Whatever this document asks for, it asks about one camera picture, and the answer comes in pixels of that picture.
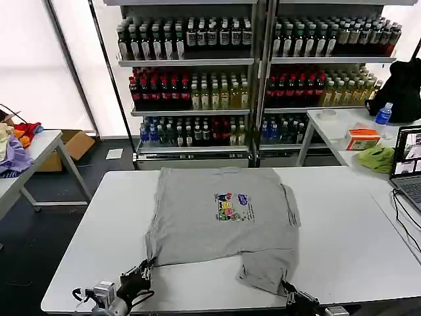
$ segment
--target shelf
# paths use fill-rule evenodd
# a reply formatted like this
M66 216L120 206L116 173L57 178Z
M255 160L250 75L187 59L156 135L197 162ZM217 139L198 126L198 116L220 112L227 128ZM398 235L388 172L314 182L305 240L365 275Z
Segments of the shelf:
M302 144L260 145L260 151L300 150ZM309 149L325 149L326 144L310 144Z
M280 0L295 5L414 5L418 0Z
M309 110L323 110L323 109L365 109L363 105L353 105L349 107L286 107L281 109L265 109L265 114L280 114L280 113L306 113Z
M210 147L148 147L138 148L138 155L185 155L210 153L247 153L247 146L210 146Z
M393 57L274 57L272 64L391 64Z
M249 109L238 110L210 110L210 111L132 111L133 117L198 117L211 115L248 115Z
M214 51L189 51L184 54L184 59L178 59L174 52L174 59L160 59L150 61L123 61L118 56L121 67L166 67L166 66L235 66L252 65L255 60L250 57L250 50L214 50Z
M104 0L106 5L252 5L257 0Z

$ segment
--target purple cloth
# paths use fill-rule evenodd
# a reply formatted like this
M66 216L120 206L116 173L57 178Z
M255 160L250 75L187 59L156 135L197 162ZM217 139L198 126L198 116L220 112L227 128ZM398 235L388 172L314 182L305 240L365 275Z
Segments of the purple cloth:
M34 160L25 152L16 136L11 135L7 140L6 158L0 161L0 173L7 170L25 171L33 162Z

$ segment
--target laptop keyboard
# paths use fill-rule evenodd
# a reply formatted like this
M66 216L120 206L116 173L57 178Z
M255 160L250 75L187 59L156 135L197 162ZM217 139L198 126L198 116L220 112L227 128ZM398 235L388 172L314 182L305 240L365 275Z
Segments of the laptop keyboard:
M415 203L421 203L421 183L401 184L401 188Z

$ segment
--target green cloth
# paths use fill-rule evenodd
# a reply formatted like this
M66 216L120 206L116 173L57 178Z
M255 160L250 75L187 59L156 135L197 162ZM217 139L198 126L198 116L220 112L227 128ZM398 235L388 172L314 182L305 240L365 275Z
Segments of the green cloth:
M357 158L361 165L372 169L374 172L390 173L393 166L394 154L395 150L393 148L377 144L361 151L357 155Z

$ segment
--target cardboard box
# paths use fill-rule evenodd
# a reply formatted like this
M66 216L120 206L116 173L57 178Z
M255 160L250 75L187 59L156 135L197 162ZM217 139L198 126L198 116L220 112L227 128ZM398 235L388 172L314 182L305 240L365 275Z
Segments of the cardboard box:
M344 144L346 150L365 150L376 145L379 140L380 136L375 130L359 128L347 131Z
M61 140L63 141L68 154L76 161L79 160L95 143L95 140L81 130L62 130L61 132ZM37 172L57 171L62 171L62 163L59 153L54 151L44 161Z

